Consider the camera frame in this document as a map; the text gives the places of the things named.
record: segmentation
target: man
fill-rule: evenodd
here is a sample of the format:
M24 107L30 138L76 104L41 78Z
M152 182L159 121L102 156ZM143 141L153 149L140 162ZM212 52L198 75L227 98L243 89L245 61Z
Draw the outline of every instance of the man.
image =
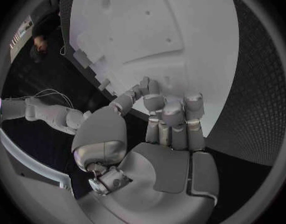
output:
M41 62L47 54L48 36L60 25L59 10L49 13L41 18L32 29L34 45L30 56L35 63Z

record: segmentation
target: dark background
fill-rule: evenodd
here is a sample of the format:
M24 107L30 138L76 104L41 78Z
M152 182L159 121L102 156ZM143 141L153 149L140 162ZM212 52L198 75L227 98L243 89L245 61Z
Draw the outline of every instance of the dark background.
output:
M13 4L15 4L15 1L16 0L0 0L0 25L3 24L2 21L5 18L5 16L7 15L7 12L13 8ZM274 6L278 10L279 14L282 16L283 20L286 22L286 0L271 0L271 2L274 4ZM70 69L73 69L69 65L65 66L65 64L63 64L63 66L66 67L68 73L69 73ZM81 109L81 110L86 110L86 109L94 110L99 105L104 104L103 102L101 102L98 105L93 104L93 103L91 103L91 105L89 105L90 102L88 100L86 100L86 101L82 100L82 98L83 97L92 97L94 95L98 96L98 94L95 93L94 89L93 90L86 90L86 92L88 94L80 94L80 98L79 99L76 98L78 101L72 101L74 104L79 102L78 103L79 109ZM221 177L232 176L232 178L235 180L236 184L239 185L241 183L245 183L244 186L241 185L240 190L232 190L233 192L230 192L229 196L226 197L226 198L228 198L228 201L230 201L230 203L232 204L232 209L229 208L227 211L229 213L232 213L233 211L235 211L235 209L238 208L238 206L236 206L236 204L238 203L237 199L246 201L250 197L250 194L254 193L256 191L255 187L258 187L261 184L261 182L264 180L264 178L268 174L270 168L266 167L266 166L262 166L262 165L257 166L257 165L254 165L254 164L251 164L249 162L242 161L242 160L237 160L237 159L232 158L228 155L222 155L221 153L214 152L212 150L210 150L210 152L214 155L214 158L217 162L218 168L220 167L220 169L223 170L221 173L219 173L221 175ZM50 166L57 165L55 163L52 163L53 160L51 160ZM244 172L246 165L252 166L252 168L253 168L252 173L245 173ZM256 180L258 183L257 183L257 185L248 186L248 180L250 180L250 181ZM3 222L3 223L29 223L29 221L15 207L15 205L13 205L13 203L11 202L11 200L9 199L9 197L7 196L7 194L5 193L5 191L1 185L0 185L0 217L2 218L1 222ZM284 185L282 191L277 196L275 201L271 204L269 209L257 220L256 223L257 224L271 223L273 220L275 220L275 218L280 223L286 223L286 184ZM223 215L217 216L215 220L211 220L211 223L217 223L218 220L222 220L222 219L223 219Z

